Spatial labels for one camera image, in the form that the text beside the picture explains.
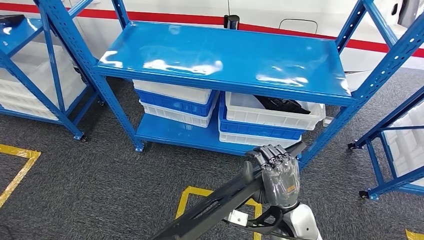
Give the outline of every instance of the blue metal shelf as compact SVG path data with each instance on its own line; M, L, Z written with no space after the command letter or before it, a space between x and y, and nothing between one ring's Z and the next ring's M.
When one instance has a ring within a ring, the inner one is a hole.
M11 57L43 31L41 19L25 18L19 25L4 27L0 33L0 51Z
M86 6L86 1L83 0L78 6ZM61 2L35 2L46 10L55 30L76 56L75 62L102 93L137 151L143 149L140 135L136 136L105 76L343 106L302 155L299 167L304 168L424 41L423 15L417 17L396 41L393 31L388 29L372 0L357 1L335 41L130 21L123 0L111 1L123 31L99 61L94 60L72 16ZM390 51L358 90L351 93L339 54L367 11L372 14L371 19L383 34ZM144 139L201 147L189 137L183 139L187 142L182 142L174 136L159 136L159 133L153 132L155 128L149 125L154 121L149 119L151 117L147 115L141 121L147 129L142 129L141 124L138 128L138 132L143 132ZM164 133L169 128L165 124L172 123L169 120L162 123L164 125L155 126ZM214 149L226 151L219 147Z
M73 8L72 13L77 14L82 10L81 6ZM56 63L55 52L53 49L53 43L51 39L51 25L49 17L46 15L46 12L43 8L39 9L41 19L34 18L25 18L20 24L13 27L3 27L2 33L0 33L0 67L5 68L10 74L16 77L22 85L24 85L37 99L42 102L45 107L54 114L58 120L52 120L48 118L38 117L34 115L29 115L21 112L15 112L11 110L0 108L0 114L27 118L31 120L37 120L42 122L48 122L53 124L60 124L65 126L69 131L72 132L73 138L76 140L81 140L84 137L84 133L77 128L78 122L82 119L84 114L89 109L90 105L98 96L96 91L95 84L92 81L87 81L86 88L81 92L81 94L73 101L67 110L65 110L64 99L62 95L61 82L59 80L59 73ZM54 87L56 90L56 96L58 100L57 107L55 104L50 101L48 97L40 90L38 87L19 69L19 67L11 60L11 57L16 54L23 46L28 44L35 36L39 33L44 32L44 38L47 46L47 52L50 60ZM69 119L70 113L75 109L77 104L82 100L83 96L91 90L90 97L75 116L73 120Z
M199 127L167 118L144 114L135 137L142 141L179 145L189 148L244 156L255 146L220 141L216 106L208 127Z
M132 21L94 69L332 105L353 101L335 42L319 38Z
M369 188L368 191L361 191L366 197L372 200L378 200L379 195L389 191L400 191L418 195L424 195L424 187L412 184L414 181L424 178L424 165L402 176L398 176L394 166L394 158L392 151L386 139L386 131L398 131L408 129L424 129L424 126L401 126L393 127L392 124L399 118L402 118L409 110L424 101L424 86L409 97L405 102L399 105L394 111L389 113L383 120L375 125L371 130L364 134L358 141L351 143L349 146L353 149L361 149L367 145L369 157L371 159L372 168L377 179L377 186ZM376 153L373 149L372 141L376 138L381 140L388 166L391 171L392 180L385 181L380 163L377 160Z

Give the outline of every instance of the blue plastic bin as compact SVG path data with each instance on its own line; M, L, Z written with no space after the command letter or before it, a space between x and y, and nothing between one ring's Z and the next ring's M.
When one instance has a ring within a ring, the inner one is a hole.
M269 126L239 121L229 121L227 120L226 116L227 107L225 103L225 93L223 92L221 93L219 100L219 130L221 132L298 140L302 136L302 133L306 131L304 129Z
M135 90L143 103L164 107L167 109L173 109L180 112L193 114L201 117L207 117L209 110L212 107L214 97L218 93L217 90L210 92L209 99L206 104L199 104L196 102L181 100L169 96L164 96L148 91L142 91L139 89Z

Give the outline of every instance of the red stripe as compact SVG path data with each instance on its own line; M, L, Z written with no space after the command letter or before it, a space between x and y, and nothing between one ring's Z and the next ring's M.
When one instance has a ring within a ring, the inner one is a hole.
M39 10L35 5L19 4L19 3L5 3L0 2L0 10L14 11L21 13L38 13ZM168 22L168 23L181 23L181 24L208 24L208 25L221 25L223 18L220 16L201 16L201 15L186 15L186 14L170 14L170 13L153 13L153 12L138 12L128 11L128 17L134 21L150 21L150 22ZM79 13L79 17L98 18L98 19L117 19L114 10L100 10L100 9L84 9ZM284 30L266 26L250 25L240 23L240 30L271 33L271 34L285 34L301 37L335 39L332 36L312 34L307 32ZM389 48L384 43L362 41L351 39L347 43L348 48L369 50L374 52L387 53ZM424 58L424 49L419 48L413 54L414 57Z

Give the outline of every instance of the shelf caster wheel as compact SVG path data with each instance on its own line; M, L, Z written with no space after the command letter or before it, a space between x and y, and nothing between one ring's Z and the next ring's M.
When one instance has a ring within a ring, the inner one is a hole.
M355 150L355 149L363 149L362 147L357 147L356 144L354 142L351 142L347 145L347 148L350 150Z
M152 142L151 141L143 141L143 153L147 153L148 151L150 151L150 149L152 149Z
M367 191L359 191L359 196L363 199L369 199L370 195L368 195Z
M86 135L82 135L81 139L79 139L80 142L87 142L87 136Z

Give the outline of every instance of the shelf board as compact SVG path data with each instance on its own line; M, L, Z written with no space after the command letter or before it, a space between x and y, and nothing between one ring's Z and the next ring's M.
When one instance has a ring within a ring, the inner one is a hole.
M36 18L25 18L17 26L3 27L0 33L0 50L11 57L42 30L42 21Z
M95 66L102 75L347 106L333 40L132 21Z
M218 132L218 107L208 127L199 127L167 118L144 114L135 137L143 141L171 144L244 156L255 146L221 142Z

